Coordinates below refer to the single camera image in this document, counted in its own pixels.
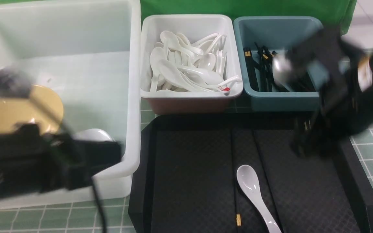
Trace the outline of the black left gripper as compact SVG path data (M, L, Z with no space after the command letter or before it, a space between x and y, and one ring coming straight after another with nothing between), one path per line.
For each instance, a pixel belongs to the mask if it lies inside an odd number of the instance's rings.
M38 133L37 125L22 125L18 188L21 191L74 190L94 185L93 176L118 164L120 142L77 139L68 132Z

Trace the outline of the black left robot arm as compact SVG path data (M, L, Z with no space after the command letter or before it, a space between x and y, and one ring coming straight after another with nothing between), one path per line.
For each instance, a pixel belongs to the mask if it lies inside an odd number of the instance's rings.
M32 96L34 89L24 73L0 69L1 100L25 100L60 128L59 134L41 133L37 123L17 120L13 131L0 133L0 199L91 187L98 201L94 175L121 161L120 142L76 139L54 110Z

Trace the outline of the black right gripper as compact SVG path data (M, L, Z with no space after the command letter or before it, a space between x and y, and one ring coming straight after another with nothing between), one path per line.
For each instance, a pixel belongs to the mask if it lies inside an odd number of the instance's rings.
M344 40L340 28L321 28L283 54L272 58L275 84L299 82L307 67L321 64L328 73L318 89L319 106L312 116L296 121L292 149L308 157L331 142L355 134L352 120L359 114L360 99L373 85L371 57Z

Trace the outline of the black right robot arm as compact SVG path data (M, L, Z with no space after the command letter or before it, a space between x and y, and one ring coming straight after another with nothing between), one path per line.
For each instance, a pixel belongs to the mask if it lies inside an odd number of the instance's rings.
M327 25L273 57L275 84L295 82L314 61L329 78L318 90L318 109L296 121L291 147L300 157L324 151L373 124L373 54L343 39L340 26Z

